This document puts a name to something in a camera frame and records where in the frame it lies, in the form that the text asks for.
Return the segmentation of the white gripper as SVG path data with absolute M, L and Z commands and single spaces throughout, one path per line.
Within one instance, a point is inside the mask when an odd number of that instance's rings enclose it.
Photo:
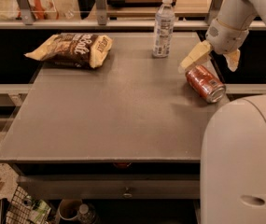
M 217 54 L 225 54 L 228 68 L 235 72 L 240 59 L 240 48 L 249 31 L 247 29 L 232 28 L 218 19 L 213 19 L 203 42 L 199 42 L 183 59 L 178 66 L 178 72 L 183 74 L 196 65 L 206 63 L 210 60 L 210 52 L 213 50 Z

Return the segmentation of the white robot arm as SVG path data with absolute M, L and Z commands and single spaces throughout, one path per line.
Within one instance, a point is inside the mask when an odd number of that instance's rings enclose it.
M 205 40 L 181 62 L 188 72 L 223 54 L 238 65 L 238 49 L 255 17 L 266 24 L 266 0 L 225 0 Z M 201 224 L 266 224 L 266 94 L 222 106 L 210 119 L 201 151 Z

